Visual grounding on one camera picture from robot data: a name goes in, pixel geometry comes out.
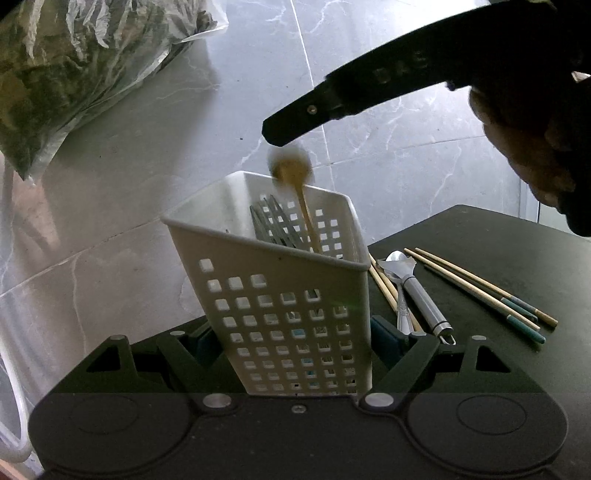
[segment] triangular cutout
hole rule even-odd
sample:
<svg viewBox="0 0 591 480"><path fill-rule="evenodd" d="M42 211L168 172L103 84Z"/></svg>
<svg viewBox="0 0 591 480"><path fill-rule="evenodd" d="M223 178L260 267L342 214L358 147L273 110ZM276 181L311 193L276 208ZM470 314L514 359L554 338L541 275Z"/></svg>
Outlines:
<svg viewBox="0 0 591 480"><path fill-rule="evenodd" d="M112 345L105 349L100 357L92 362L86 371L92 374L96 372L114 372L119 369L121 369L119 349L115 345Z"/></svg>
<svg viewBox="0 0 591 480"><path fill-rule="evenodd" d="M478 349L476 369L481 372L499 372L503 374L511 372L501 359L487 346L481 346Z"/></svg>

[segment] perforated basket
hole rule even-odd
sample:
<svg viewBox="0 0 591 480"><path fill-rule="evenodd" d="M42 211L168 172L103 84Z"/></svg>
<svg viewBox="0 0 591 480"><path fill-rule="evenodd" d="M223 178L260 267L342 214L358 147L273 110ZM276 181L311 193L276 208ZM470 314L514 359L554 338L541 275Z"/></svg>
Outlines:
<svg viewBox="0 0 591 480"><path fill-rule="evenodd" d="M371 387L369 255L350 199L305 187L323 254L256 240L249 207L276 195L302 240L294 198L239 171L163 218L207 319L247 392L363 394Z"/></svg>

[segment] plastic bag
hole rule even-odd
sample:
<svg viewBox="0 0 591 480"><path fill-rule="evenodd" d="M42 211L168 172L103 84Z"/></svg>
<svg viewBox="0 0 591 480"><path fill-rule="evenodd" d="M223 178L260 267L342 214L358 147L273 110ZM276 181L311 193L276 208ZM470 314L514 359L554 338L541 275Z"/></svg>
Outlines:
<svg viewBox="0 0 591 480"><path fill-rule="evenodd" d="M0 21L0 151L39 178L70 131L227 26L217 0L25 0Z"/></svg>

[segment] silver screw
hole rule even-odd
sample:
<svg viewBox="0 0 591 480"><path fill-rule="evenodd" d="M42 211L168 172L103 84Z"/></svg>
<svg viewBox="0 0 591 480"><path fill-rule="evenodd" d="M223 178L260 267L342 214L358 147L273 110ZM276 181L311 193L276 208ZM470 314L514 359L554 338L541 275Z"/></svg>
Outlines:
<svg viewBox="0 0 591 480"><path fill-rule="evenodd" d="M291 408L293 413L306 413L306 410L308 410L308 408L305 405L299 403Z"/></svg>
<svg viewBox="0 0 591 480"><path fill-rule="evenodd" d="M386 408L394 403L392 395L382 392L370 393L364 400L367 405L373 408Z"/></svg>
<svg viewBox="0 0 591 480"><path fill-rule="evenodd" d="M203 405L209 408L226 408L232 404L232 398L225 393L210 393L203 397Z"/></svg>

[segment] marble wall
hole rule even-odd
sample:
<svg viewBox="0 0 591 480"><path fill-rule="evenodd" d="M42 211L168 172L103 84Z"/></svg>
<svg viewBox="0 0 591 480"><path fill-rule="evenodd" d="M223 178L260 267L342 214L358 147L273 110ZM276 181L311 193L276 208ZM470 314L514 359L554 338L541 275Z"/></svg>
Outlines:
<svg viewBox="0 0 591 480"><path fill-rule="evenodd" d="M484 3L229 0L226 33L72 133L37 185L0 167L0 332L31 401L109 335L134 342L202 313L158 218L232 171L265 173L264 118L344 62ZM430 87L302 142L368 243L458 203L519 211L465 89Z"/></svg>

